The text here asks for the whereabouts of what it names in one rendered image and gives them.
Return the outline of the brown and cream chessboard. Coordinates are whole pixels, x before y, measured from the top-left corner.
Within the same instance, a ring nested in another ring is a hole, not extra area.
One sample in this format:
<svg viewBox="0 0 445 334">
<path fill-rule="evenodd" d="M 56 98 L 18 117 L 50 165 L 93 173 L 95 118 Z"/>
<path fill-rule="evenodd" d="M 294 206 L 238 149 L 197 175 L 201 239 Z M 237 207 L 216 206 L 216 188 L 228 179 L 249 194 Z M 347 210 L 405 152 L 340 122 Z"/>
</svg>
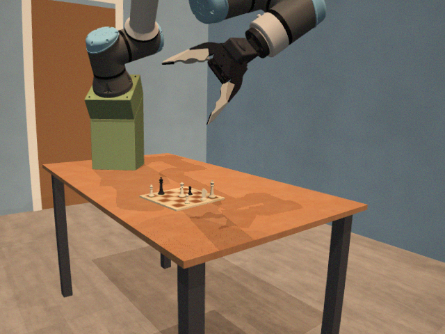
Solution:
<svg viewBox="0 0 445 334">
<path fill-rule="evenodd" d="M 219 200 L 224 200 L 224 197 L 217 196 L 215 198 L 209 198 L 210 193 L 205 193 L 207 200 L 201 200 L 202 191 L 191 188 L 191 193 L 193 195 L 188 196 L 189 204 L 184 203 L 186 201 L 186 197 L 179 197 L 181 188 L 170 189 L 163 191 L 164 195 L 158 195 L 158 192 L 153 193 L 154 197 L 149 197 L 149 193 L 145 195 L 139 196 L 140 198 L 146 199 L 148 201 L 154 202 L 158 205 L 167 207 L 169 209 L 180 211 L 183 209 L 188 209 L 191 207 L 197 207 L 200 205 L 205 205 L 211 202 L 216 202 Z"/>
</svg>

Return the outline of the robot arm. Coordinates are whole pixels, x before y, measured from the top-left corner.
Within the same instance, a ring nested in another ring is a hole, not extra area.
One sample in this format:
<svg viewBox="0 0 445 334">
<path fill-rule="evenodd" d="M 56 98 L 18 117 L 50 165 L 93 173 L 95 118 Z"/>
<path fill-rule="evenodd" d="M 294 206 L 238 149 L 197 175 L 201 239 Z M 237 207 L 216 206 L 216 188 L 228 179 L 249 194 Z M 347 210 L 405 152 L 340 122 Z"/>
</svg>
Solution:
<svg viewBox="0 0 445 334">
<path fill-rule="evenodd" d="M 124 29 L 106 26 L 87 35 L 86 50 L 94 75 L 92 89 L 97 96 L 112 98 L 129 92 L 133 82 L 125 64 L 163 49 L 164 37 L 156 22 L 158 3 L 159 0 L 131 0 Z M 265 13 L 258 14 L 250 28 L 258 30 L 266 40 L 269 57 L 316 28 L 326 16 L 324 0 L 189 0 L 189 4 L 204 24 L 263 10 Z M 222 47 L 235 63 L 250 61 L 257 55 L 245 38 L 229 38 Z"/>
</svg>

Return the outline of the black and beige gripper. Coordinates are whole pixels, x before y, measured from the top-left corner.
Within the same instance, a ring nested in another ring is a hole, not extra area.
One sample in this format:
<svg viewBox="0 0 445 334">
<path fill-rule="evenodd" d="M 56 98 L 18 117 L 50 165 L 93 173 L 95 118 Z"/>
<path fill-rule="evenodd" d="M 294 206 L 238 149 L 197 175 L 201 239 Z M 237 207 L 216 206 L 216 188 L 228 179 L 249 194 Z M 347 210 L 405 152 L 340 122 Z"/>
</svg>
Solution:
<svg viewBox="0 0 445 334">
<path fill-rule="evenodd" d="M 245 32 L 245 36 L 247 41 L 257 52 L 257 55 L 254 58 L 257 56 L 265 58 L 269 55 L 270 50 L 268 44 L 258 30 L 250 28 Z M 235 94 L 237 94 L 243 81 L 243 75 L 247 71 L 248 65 L 245 63 L 250 62 L 235 63 L 234 60 L 227 55 L 226 50 L 223 48 L 223 44 L 224 43 L 205 42 L 191 47 L 190 49 L 162 62 L 162 65 L 170 65 L 176 62 L 186 62 L 185 64 L 190 64 L 208 61 L 208 66 L 217 76 L 222 86 L 220 89 L 220 99 L 216 102 L 216 107 L 210 114 L 207 125 L 215 120 L 219 113 L 227 106 L 229 101 Z M 209 56 L 212 55 L 213 58 L 209 59 Z M 228 82 L 229 80 L 230 82 Z"/>
</svg>

